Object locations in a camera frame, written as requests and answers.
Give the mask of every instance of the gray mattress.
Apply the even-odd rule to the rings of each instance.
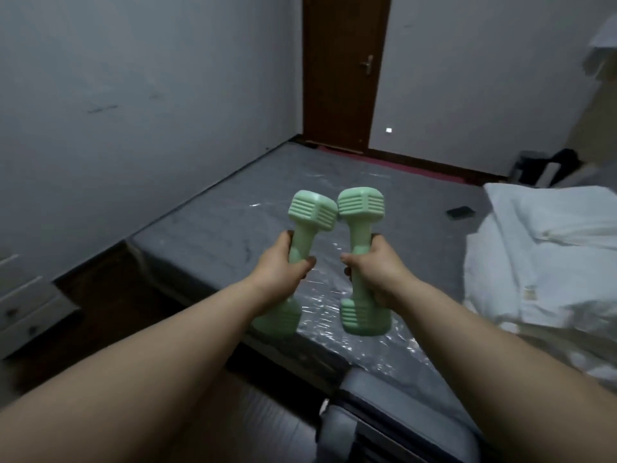
[[[422,280],[458,301],[463,298],[465,237],[490,209],[480,187],[424,177],[355,157],[286,143],[129,239],[149,279],[185,303],[193,303],[248,275],[277,235],[299,189],[336,200],[348,187],[371,186],[385,197],[386,216],[374,231],[387,237]],[[477,216],[450,220],[445,211],[467,205]],[[361,366],[406,393],[471,424],[467,413],[395,316],[385,336],[346,334],[340,299],[351,284],[339,254],[349,249],[349,230],[337,224],[313,244],[317,266],[296,297],[304,313],[297,333],[276,340],[249,332],[250,342],[338,384],[350,366]]]

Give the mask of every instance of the white duvet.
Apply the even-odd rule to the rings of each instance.
[[[486,185],[494,212],[468,236],[465,303],[617,388],[617,250],[607,242],[617,195],[598,188]]]

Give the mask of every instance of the forearm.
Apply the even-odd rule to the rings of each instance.
[[[121,462],[168,435],[266,302],[242,281],[76,364],[0,413],[0,460]]]
[[[476,423],[510,455],[541,461],[617,458],[617,399],[597,383],[421,281],[409,280],[394,296]]]

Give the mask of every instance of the hand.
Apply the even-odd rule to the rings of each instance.
[[[268,307],[282,302],[292,295],[298,284],[310,272],[317,260],[308,257],[297,263],[289,263],[289,245],[293,231],[282,232],[272,247],[267,249],[257,262],[253,272],[246,278],[253,287],[265,296]]]
[[[341,261],[347,265],[345,274],[351,276],[351,268],[357,269],[366,284],[384,307],[384,297],[392,297],[400,287],[417,278],[407,269],[385,237],[373,235],[371,250],[364,255],[341,254]]]

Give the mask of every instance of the door frame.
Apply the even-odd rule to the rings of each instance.
[[[309,0],[302,0],[302,129],[304,130],[304,124],[305,124],[305,118],[306,118],[306,101],[304,100],[304,98],[306,97],[306,69],[307,69],[307,50],[305,48],[306,46],[306,25],[307,25],[307,19],[306,19],[306,15],[307,15],[307,10],[306,10],[306,6],[308,4]],[[363,154],[368,148],[369,145],[369,141],[371,138],[371,129],[373,128],[373,117],[374,117],[374,113],[375,113],[375,103],[377,101],[377,93],[379,92],[379,85],[380,85],[380,77],[381,77],[381,64],[382,64],[382,60],[383,60],[383,52],[384,52],[384,48],[386,46],[386,32],[388,30],[388,21],[389,21],[389,17],[390,17],[390,9],[392,8],[392,0],[386,0],[386,2],[384,3],[384,9],[382,10],[382,12],[380,13],[380,19],[379,19],[379,29],[378,29],[378,46],[381,48],[378,48],[377,51],[374,53],[374,58],[373,58],[373,70],[374,70],[374,75],[375,75],[375,91],[374,91],[374,97],[373,97],[373,107],[370,111],[370,119],[368,120],[368,129],[363,131],[363,136],[362,136],[362,145],[358,146],[356,149],[348,149],[348,148],[341,148],[338,147],[339,149],[345,149],[354,153],[358,153],[358,154]],[[328,143],[321,143],[321,142],[315,142],[315,141],[311,141],[308,140],[309,142],[314,142],[315,144],[323,144],[325,146],[331,146]]]

